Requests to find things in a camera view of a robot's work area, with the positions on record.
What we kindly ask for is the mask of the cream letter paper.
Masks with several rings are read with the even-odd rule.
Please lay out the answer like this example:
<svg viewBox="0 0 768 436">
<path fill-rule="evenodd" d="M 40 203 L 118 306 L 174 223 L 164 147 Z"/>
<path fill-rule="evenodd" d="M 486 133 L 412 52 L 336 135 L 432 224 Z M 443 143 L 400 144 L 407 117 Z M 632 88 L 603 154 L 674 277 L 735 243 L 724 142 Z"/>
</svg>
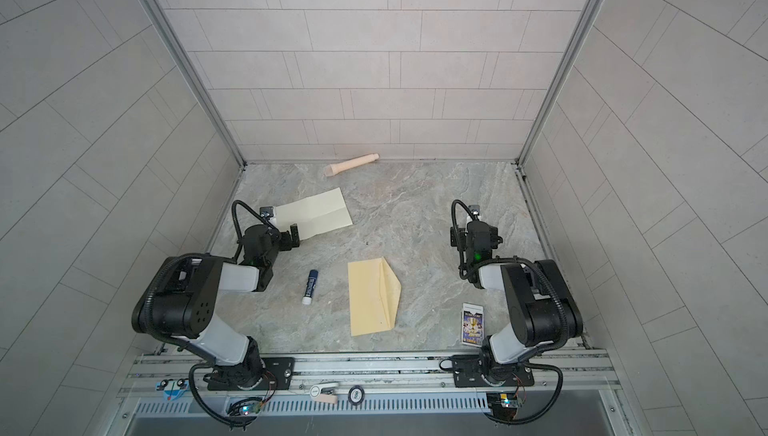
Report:
<svg viewBox="0 0 768 436">
<path fill-rule="evenodd" d="M 281 231 L 296 225 L 301 241 L 353 225 L 340 188 L 274 208 L 273 224 Z"/>
</svg>

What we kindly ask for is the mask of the yellow manila envelope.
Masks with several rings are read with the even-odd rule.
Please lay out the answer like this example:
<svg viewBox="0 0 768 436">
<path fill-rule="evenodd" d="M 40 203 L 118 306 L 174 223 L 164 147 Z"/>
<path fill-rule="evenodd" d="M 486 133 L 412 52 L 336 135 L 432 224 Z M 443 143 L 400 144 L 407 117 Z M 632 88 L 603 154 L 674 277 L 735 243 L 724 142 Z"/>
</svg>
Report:
<svg viewBox="0 0 768 436">
<path fill-rule="evenodd" d="M 353 337 L 394 328 L 402 287 L 384 258 L 349 263 L 348 289 Z"/>
</svg>

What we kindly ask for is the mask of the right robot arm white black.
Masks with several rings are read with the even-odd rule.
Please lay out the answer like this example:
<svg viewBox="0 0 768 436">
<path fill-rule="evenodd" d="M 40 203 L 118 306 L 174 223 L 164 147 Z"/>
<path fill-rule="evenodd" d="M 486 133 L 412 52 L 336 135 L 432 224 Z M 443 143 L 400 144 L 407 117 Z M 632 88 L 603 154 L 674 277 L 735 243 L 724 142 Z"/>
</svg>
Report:
<svg viewBox="0 0 768 436">
<path fill-rule="evenodd" d="M 495 257 L 493 251 L 502 242 L 498 229 L 480 220 L 450 229 L 450 244 L 459 253 L 460 277 L 479 289 L 503 292 L 509 317 L 509 323 L 490 336 L 477 333 L 478 312 L 463 319 L 462 335 L 480 353 L 457 376 L 490 386 L 509 381 L 530 386 L 533 380 L 525 375 L 525 364 L 581 336 L 583 318 L 554 261 Z"/>
</svg>

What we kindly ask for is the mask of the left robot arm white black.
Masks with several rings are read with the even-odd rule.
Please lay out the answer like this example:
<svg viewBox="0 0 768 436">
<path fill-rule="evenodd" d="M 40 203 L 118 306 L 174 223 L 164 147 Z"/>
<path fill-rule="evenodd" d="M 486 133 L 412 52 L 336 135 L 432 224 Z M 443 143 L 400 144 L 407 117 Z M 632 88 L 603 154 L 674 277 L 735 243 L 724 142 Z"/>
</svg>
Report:
<svg viewBox="0 0 768 436">
<path fill-rule="evenodd" d="M 296 224 L 284 232 L 255 225 L 238 236 L 240 263 L 208 253 L 168 258 L 136 304 L 132 327 L 202 358 L 211 367 L 204 378 L 210 390 L 287 389 L 294 360 L 264 359 L 254 338 L 216 314 L 216 302 L 224 292 L 264 292 L 278 254 L 299 246 Z"/>
</svg>

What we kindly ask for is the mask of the blue white glue stick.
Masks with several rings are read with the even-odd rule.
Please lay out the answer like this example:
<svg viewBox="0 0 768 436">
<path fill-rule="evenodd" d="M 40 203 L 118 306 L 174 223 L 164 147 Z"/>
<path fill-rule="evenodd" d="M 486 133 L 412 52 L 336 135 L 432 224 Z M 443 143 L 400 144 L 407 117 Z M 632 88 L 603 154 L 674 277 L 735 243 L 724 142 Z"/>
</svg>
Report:
<svg viewBox="0 0 768 436">
<path fill-rule="evenodd" d="M 302 297 L 302 304 L 309 306 L 313 301 L 314 292 L 317 286 L 319 278 L 319 272 L 317 270 L 311 270 L 309 272 L 306 288 Z"/>
</svg>

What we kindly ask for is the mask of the beige wooden pestle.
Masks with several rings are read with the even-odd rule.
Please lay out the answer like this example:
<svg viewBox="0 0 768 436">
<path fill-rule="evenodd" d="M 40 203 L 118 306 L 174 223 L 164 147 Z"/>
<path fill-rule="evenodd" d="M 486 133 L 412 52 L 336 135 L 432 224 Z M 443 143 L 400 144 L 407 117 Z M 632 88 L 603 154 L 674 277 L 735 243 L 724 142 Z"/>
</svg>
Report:
<svg viewBox="0 0 768 436">
<path fill-rule="evenodd" d="M 324 175 L 326 177 L 333 177 L 340 173 L 376 162 L 379 160 L 379 158 L 380 156 L 374 153 L 374 154 L 368 154 L 365 156 L 354 158 L 351 160 L 347 160 L 344 162 L 333 163 L 324 168 Z"/>
</svg>

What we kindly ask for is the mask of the white beige tag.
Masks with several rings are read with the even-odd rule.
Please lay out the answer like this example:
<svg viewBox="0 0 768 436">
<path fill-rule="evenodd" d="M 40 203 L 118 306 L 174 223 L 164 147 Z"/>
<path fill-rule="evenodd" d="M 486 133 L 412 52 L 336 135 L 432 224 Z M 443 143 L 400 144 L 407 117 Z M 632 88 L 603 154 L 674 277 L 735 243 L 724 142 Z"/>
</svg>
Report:
<svg viewBox="0 0 768 436">
<path fill-rule="evenodd" d="M 338 395 L 336 393 L 338 388 L 338 382 L 315 384 L 310 388 L 310 398 L 317 403 L 336 405 L 338 403 Z"/>
</svg>

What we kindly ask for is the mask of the left circuit board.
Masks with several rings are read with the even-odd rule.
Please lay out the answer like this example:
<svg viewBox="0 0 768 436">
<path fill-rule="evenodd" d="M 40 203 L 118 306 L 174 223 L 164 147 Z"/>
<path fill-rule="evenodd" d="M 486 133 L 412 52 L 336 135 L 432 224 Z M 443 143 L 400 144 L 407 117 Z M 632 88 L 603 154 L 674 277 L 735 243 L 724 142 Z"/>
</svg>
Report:
<svg viewBox="0 0 768 436">
<path fill-rule="evenodd" d="M 227 409 L 227 415 L 234 418 L 256 417 L 262 410 L 264 401 L 261 397 L 249 397 L 233 402 Z"/>
</svg>

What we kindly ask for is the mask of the circuit board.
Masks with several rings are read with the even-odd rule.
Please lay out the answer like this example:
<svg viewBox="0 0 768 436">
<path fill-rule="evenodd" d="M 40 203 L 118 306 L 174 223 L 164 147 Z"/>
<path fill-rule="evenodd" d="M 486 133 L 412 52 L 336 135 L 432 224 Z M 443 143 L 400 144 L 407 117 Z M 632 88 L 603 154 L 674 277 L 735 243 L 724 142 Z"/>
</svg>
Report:
<svg viewBox="0 0 768 436">
<path fill-rule="evenodd" d="M 227 409 L 227 415 L 234 418 L 256 417 L 262 410 L 264 401 L 261 397 L 249 397 L 233 402 Z"/>
<path fill-rule="evenodd" d="M 486 400 L 490 415 L 504 421 L 514 420 L 525 402 L 518 393 L 487 393 Z"/>
</svg>

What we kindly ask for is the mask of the round black white badge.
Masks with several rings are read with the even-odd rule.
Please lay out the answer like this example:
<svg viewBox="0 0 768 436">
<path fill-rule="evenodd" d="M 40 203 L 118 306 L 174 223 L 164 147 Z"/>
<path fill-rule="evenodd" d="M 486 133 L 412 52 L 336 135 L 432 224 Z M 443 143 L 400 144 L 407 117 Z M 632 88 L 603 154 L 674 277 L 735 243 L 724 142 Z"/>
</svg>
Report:
<svg viewBox="0 0 768 436">
<path fill-rule="evenodd" d="M 360 406 L 364 402 L 364 399 L 365 391 L 361 386 L 356 385 L 350 388 L 348 392 L 348 402 L 351 406 Z"/>
</svg>

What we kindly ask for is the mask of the right circuit board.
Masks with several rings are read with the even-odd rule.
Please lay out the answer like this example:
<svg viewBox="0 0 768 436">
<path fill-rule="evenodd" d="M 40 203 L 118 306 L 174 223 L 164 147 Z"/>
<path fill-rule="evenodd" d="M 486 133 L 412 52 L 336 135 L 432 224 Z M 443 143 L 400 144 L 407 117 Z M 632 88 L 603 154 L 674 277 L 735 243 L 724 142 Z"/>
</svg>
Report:
<svg viewBox="0 0 768 436">
<path fill-rule="evenodd" d="M 525 402 L 518 393 L 487 393 L 486 400 L 490 415 L 504 421 L 514 420 Z"/>
</svg>

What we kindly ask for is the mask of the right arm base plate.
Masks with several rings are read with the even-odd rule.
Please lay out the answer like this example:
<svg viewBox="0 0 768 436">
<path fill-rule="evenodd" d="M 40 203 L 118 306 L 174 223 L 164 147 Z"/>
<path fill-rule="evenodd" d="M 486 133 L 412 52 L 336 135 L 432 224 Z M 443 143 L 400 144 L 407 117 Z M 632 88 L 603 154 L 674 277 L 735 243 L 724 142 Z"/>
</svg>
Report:
<svg viewBox="0 0 768 436">
<path fill-rule="evenodd" d="M 457 388 L 532 387 L 535 380 L 522 364 L 500 364 L 491 356 L 479 354 L 453 355 L 447 358 Z"/>
</svg>

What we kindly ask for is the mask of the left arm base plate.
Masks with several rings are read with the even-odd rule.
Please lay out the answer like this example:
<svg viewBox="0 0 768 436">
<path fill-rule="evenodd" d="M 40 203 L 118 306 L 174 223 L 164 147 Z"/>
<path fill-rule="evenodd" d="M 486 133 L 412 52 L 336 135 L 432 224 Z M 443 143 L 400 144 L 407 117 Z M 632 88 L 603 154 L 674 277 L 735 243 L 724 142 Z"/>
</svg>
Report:
<svg viewBox="0 0 768 436">
<path fill-rule="evenodd" d="M 260 363 L 215 366 L 203 381 L 209 391 L 288 390 L 295 362 L 292 357 L 266 357 Z"/>
</svg>

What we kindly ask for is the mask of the aluminium mounting rail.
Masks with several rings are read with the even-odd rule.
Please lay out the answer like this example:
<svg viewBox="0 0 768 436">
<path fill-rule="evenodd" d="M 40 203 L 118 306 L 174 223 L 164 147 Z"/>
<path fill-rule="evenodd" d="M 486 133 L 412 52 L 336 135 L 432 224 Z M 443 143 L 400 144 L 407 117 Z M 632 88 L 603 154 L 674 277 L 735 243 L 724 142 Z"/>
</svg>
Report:
<svg viewBox="0 0 768 436">
<path fill-rule="evenodd" d="M 491 391 L 494 388 L 551 390 L 557 382 L 566 390 L 603 390 L 620 388 L 614 365 L 604 350 L 566 347 L 532 359 L 525 368 L 532 372 L 532 387 L 457 388 L 447 358 L 453 355 L 478 354 L 473 350 L 384 353 L 295 353 L 267 354 L 266 357 L 292 357 L 296 360 L 288 390 L 276 391 L 209 391 L 203 377 L 210 369 L 196 371 L 196 384 L 201 394 L 299 396 L 308 398 L 310 388 L 319 383 L 338 382 L 336 393 L 344 395 L 359 385 L 365 393 L 435 393 L 451 391 Z"/>
</svg>

